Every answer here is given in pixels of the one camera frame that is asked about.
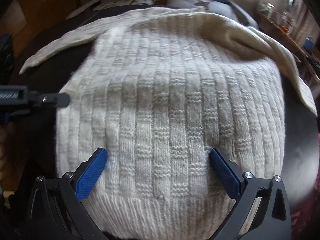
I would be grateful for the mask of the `cream knitted sweater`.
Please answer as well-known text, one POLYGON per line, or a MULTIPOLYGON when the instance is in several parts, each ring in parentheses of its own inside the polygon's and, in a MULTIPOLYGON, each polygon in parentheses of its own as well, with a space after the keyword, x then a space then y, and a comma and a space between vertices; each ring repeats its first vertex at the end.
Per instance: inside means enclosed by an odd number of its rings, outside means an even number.
POLYGON ((56 167, 74 170, 99 147, 105 170, 84 206, 124 239, 208 239, 234 202, 210 168, 219 147, 244 171, 281 172, 287 77, 316 114, 292 54, 260 31, 202 9, 148 8, 70 31, 29 57, 39 66, 93 43, 63 86, 56 167))

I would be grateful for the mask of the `blue folding chair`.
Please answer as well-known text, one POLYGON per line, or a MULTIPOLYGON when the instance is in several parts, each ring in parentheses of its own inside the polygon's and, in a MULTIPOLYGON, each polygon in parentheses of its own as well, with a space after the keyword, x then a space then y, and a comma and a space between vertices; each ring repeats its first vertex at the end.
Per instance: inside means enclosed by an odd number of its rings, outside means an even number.
POLYGON ((314 46, 315 44, 313 38, 311 36, 306 37, 303 44, 303 48, 307 51, 313 51, 314 46))

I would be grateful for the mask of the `pink ruffled bed cover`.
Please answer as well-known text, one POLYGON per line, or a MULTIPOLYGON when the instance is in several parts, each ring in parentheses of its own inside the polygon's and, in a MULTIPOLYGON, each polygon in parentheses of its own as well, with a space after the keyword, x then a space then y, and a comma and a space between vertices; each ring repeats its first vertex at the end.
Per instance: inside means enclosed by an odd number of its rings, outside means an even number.
POLYGON ((310 196, 291 216, 291 239, 320 239, 319 237, 319 169, 310 196))

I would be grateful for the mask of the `grey deer print pillow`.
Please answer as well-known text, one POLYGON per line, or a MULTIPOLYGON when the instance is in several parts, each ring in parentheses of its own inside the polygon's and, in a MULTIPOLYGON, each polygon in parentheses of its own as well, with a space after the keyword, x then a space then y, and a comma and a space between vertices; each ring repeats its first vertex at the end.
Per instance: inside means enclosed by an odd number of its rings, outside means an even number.
POLYGON ((219 14, 237 22, 239 21, 230 5, 214 0, 157 0, 156 4, 181 9, 204 7, 206 12, 219 14))

